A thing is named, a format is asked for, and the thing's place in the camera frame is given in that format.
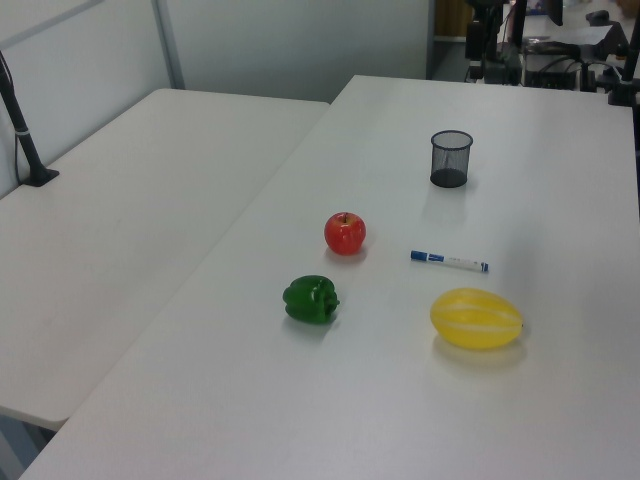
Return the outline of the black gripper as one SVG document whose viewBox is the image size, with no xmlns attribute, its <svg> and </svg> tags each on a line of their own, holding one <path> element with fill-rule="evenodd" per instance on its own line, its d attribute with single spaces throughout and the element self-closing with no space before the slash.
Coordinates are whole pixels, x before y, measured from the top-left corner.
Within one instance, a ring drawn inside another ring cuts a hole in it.
<svg viewBox="0 0 640 480">
<path fill-rule="evenodd" d="M 470 60 L 468 80 L 485 83 L 519 83 L 520 55 L 496 59 L 497 35 L 502 24 L 502 2 L 469 0 L 472 21 L 466 30 L 466 58 Z"/>
</svg>

